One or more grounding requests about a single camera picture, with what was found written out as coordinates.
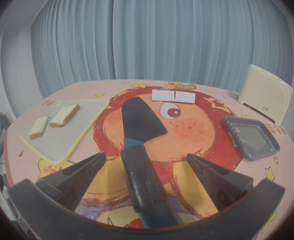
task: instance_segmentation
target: gray plastic tray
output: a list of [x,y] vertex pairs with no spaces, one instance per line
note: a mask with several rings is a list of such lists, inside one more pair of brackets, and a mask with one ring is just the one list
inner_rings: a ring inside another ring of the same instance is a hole
[[225,123],[244,158],[257,160],[280,151],[278,142],[261,121],[226,116]]

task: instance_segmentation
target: table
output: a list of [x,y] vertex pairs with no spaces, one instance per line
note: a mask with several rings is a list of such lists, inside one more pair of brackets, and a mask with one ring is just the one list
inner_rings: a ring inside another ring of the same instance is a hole
[[[166,105],[167,113],[160,114],[165,102],[151,101],[151,92],[155,88],[195,92],[195,104],[174,103],[178,109],[169,104]],[[26,111],[6,131],[4,156],[9,186],[25,178],[36,182],[41,177],[103,151],[107,162],[93,180],[76,212],[110,225],[141,228],[140,219],[134,213],[128,197],[120,157],[124,139],[121,105],[135,96],[141,97],[151,107],[168,131],[166,135],[146,142],[145,147],[170,196],[171,204],[185,223],[217,213],[185,161],[187,153],[198,154],[248,175],[254,179],[254,186],[267,177],[286,188],[276,212],[256,236],[256,239],[265,239],[288,214],[294,202],[294,144],[281,126],[277,127],[263,115],[238,103],[237,93],[219,88],[152,80],[91,81],[66,87]],[[63,104],[64,101],[96,99],[110,100],[110,104],[64,164],[49,164],[21,139],[22,131],[50,106]],[[280,152],[257,161],[243,159],[224,124],[225,116],[260,120],[280,144]]]

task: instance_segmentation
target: cutting board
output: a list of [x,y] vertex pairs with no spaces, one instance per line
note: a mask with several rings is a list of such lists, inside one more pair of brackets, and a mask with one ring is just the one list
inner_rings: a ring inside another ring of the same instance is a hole
[[[62,107],[74,104],[79,104],[80,109],[66,125],[52,128],[47,124],[41,137],[33,140],[28,138],[28,133],[38,118],[49,116],[50,122]],[[109,100],[106,99],[58,102],[35,118],[22,131],[20,137],[40,157],[52,165],[59,166],[70,158],[85,134],[108,105]]]

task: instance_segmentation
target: curtain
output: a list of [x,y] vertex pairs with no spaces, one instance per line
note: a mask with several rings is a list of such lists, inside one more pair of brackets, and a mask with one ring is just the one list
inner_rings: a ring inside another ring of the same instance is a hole
[[288,24],[271,0],[49,0],[32,24],[32,57],[43,97],[101,79],[239,92],[248,64],[293,78]]

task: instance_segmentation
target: cream toaster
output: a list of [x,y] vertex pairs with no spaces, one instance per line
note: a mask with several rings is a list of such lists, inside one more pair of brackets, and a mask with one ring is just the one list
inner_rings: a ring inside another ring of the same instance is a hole
[[292,93],[293,88],[283,80],[251,64],[238,102],[253,107],[280,126]]

